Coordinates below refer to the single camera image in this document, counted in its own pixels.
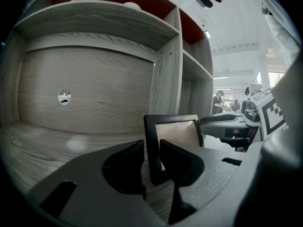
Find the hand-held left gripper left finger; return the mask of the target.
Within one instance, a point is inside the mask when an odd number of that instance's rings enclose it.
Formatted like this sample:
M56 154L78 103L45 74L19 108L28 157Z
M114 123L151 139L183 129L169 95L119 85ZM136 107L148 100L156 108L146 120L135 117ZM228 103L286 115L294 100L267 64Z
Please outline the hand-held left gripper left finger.
M78 156L41 180L28 198L70 226L162 226L146 203L144 141Z

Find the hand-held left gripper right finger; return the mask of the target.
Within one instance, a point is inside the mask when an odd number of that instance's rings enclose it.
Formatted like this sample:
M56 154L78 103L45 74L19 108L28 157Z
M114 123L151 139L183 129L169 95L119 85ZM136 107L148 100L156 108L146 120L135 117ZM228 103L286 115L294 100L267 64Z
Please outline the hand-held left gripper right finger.
M160 140L160 160L174 183L169 224L201 210L220 194L245 154Z

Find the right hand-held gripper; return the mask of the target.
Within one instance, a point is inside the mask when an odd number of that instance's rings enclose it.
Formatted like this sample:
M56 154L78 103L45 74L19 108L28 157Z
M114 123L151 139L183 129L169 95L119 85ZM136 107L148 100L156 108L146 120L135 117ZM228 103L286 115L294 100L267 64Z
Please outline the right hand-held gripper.
M215 138L249 136L249 144L266 140L273 132L286 126L271 90L262 90L242 101L241 114L220 113L201 118L201 133Z

